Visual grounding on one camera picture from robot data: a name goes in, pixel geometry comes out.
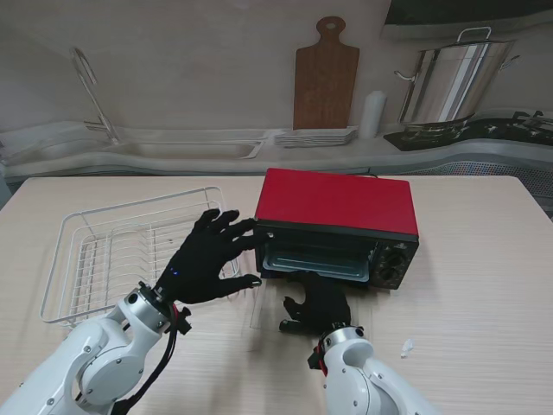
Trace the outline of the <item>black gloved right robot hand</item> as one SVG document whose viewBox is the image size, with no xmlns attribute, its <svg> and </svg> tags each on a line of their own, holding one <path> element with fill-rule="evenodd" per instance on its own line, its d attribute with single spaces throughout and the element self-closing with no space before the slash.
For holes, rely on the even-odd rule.
<svg viewBox="0 0 553 415">
<path fill-rule="evenodd" d="M 311 271 L 291 272 L 287 281 L 302 286 L 302 303 L 285 297 L 283 307 L 289 315 L 279 324 L 279 330 L 295 335 L 320 336 L 351 324 L 351 310 L 343 291 L 330 278 Z"/>
</svg>

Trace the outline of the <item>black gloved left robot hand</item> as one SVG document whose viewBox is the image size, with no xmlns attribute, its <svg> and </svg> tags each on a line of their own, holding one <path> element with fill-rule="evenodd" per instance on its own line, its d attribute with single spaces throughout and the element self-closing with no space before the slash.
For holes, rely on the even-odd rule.
<svg viewBox="0 0 553 415">
<path fill-rule="evenodd" d="M 201 215 L 156 282 L 155 292 L 161 300 L 204 303 L 261 284 L 261 279 L 252 274 L 219 277 L 226 263 L 270 239 L 267 233 L 249 235 L 257 222 L 238 217 L 237 210 L 220 212 L 217 208 Z"/>
</svg>

